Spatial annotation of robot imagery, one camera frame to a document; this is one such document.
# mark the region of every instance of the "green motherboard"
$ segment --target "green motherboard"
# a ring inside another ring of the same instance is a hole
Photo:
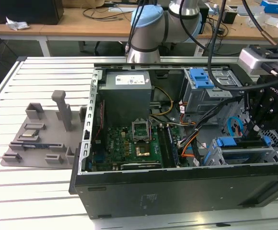
[[[159,143],[159,131],[162,130],[159,126],[150,126],[149,140],[145,140],[143,145],[146,145],[146,152],[144,147],[138,148],[137,140],[134,141],[132,127],[110,127],[106,134],[106,147],[104,152],[104,159],[102,162],[96,163],[97,171],[115,171],[119,170],[119,165],[127,163],[159,163],[163,167],[162,162],[162,147]],[[174,144],[180,140],[179,128],[171,126],[170,131]],[[136,136],[143,136],[147,134],[146,127],[137,127],[135,129]]]

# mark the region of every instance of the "motherboard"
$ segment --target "motherboard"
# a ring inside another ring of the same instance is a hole
[[[155,169],[179,164],[177,126],[149,126],[138,122],[128,127],[109,127],[103,151],[93,155],[96,171]]]

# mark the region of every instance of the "orange wire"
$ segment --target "orange wire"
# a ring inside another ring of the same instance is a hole
[[[194,138],[197,137],[197,135],[198,135],[198,133],[193,138],[191,138],[190,141],[186,144],[186,146],[184,147],[183,152],[182,152],[182,157],[194,157],[193,154],[185,154],[185,152],[186,152],[186,149],[188,148],[188,146],[190,145],[190,143],[194,140]]]
[[[189,124],[188,122],[185,123],[185,122],[182,121],[184,115],[185,115],[185,114],[182,114],[182,115],[180,116],[179,121],[180,121],[180,123],[181,123],[182,125],[188,125],[188,124]]]

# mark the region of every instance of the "aluminum extrusion table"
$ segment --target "aluminum extrusion table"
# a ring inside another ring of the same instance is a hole
[[[205,57],[167,57],[171,63],[207,62]],[[236,58],[215,57],[218,63]],[[65,90],[72,110],[88,103],[94,63],[124,63],[120,57],[29,57],[17,61],[0,85],[0,161],[24,121],[30,102],[55,109],[53,90]],[[91,221],[77,195],[69,195],[71,170],[16,168],[0,165],[0,230],[2,229],[214,229],[278,230],[278,199],[263,208],[235,209]]]

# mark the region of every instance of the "gray 3d printed holder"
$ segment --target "gray 3d printed holder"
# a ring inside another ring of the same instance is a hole
[[[56,90],[52,100],[58,110],[43,110],[30,103],[27,118],[2,156],[3,166],[71,169],[75,152],[82,140],[86,107],[72,112],[64,91]]]

